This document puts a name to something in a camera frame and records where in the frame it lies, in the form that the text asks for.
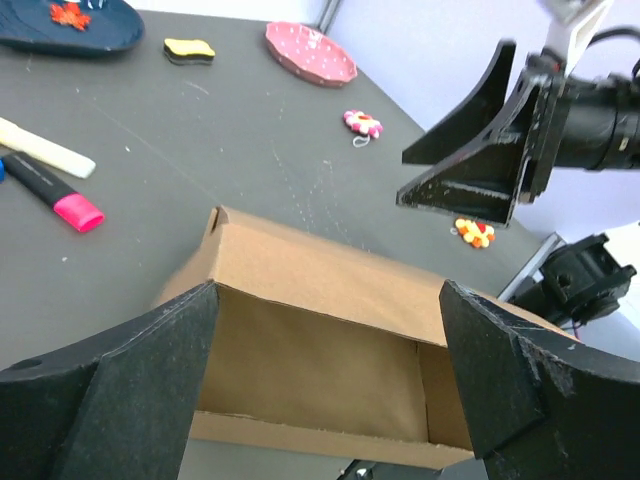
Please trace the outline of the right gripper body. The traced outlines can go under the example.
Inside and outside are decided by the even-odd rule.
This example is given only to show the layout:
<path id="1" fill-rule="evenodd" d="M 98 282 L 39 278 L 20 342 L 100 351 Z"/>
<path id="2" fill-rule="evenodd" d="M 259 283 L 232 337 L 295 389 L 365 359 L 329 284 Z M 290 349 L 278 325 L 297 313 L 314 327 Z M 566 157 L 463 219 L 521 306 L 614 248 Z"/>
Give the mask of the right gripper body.
<path id="1" fill-rule="evenodd" d="M 531 55 L 528 67 L 537 67 L 541 80 L 525 146 L 525 169 L 518 202 L 532 204 L 547 188 L 568 118 L 566 61 L 554 52 Z"/>

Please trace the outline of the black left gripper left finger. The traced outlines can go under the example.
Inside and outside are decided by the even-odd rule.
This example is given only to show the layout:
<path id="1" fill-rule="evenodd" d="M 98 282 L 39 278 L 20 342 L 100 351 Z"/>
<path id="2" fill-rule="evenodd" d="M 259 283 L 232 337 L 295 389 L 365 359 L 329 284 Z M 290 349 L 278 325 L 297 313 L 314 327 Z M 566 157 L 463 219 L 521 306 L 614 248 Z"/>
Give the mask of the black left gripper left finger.
<path id="1" fill-rule="evenodd" d="M 205 282 L 2 370 L 2 478 L 177 478 L 217 313 Z"/>

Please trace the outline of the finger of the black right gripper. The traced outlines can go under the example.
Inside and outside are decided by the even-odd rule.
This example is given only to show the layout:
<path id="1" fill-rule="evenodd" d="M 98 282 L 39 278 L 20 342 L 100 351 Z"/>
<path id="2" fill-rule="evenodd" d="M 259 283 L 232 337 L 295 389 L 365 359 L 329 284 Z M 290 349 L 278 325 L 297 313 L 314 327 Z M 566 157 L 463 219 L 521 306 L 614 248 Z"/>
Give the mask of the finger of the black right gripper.
<path id="1" fill-rule="evenodd" d="M 504 105 L 516 43 L 500 40 L 481 79 L 442 120 L 402 152 L 405 165 L 434 165 L 473 140 Z"/>
<path id="2" fill-rule="evenodd" d="M 539 86 L 522 80 L 473 140 L 396 193 L 396 204 L 507 226 L 521 186 Z"/>

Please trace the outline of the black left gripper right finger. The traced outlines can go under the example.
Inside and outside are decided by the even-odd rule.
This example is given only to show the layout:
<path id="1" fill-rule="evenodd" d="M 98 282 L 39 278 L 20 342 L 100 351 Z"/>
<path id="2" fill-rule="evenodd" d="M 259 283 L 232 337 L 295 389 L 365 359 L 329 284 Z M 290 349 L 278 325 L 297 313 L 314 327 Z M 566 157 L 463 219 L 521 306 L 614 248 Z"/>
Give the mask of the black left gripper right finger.
<path id="1" fill-rule="evenodd" d="M 489 478 L 638 478 L 638 362 L 453 281 L 439 301 L 472 449 Z"/>

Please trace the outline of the brown cardboard box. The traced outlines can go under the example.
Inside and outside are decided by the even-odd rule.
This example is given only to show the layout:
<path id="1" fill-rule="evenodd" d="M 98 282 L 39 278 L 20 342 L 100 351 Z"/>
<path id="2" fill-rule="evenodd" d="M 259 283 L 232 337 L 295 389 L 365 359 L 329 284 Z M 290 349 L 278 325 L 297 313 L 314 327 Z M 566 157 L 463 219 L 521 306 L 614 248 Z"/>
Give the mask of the brown cardboard box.
<path id="1" fill-rule="evenodd" d="M 219 296 L 194 439 L 439 469 L 472 446 L 443 279 L 223 206 L 160 302 Z"/>

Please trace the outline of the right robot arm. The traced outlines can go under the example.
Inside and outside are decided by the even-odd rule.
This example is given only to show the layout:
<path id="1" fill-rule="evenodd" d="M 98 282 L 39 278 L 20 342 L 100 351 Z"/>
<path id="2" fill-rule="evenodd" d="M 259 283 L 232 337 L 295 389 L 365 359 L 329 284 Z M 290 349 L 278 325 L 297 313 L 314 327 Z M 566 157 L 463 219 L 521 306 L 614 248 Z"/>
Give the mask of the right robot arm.
<path id="1" fill-rule="evenodd" d="M 397 191 L 397 205 L 506 226 L 555 167 L 638 169 L 637 68 L 587 81 L 546 47 L 528 55 L 510 88 L 515 50 L 500 41 L 474 89 L 403 151 L 404 164 L 428 169 Z"/>

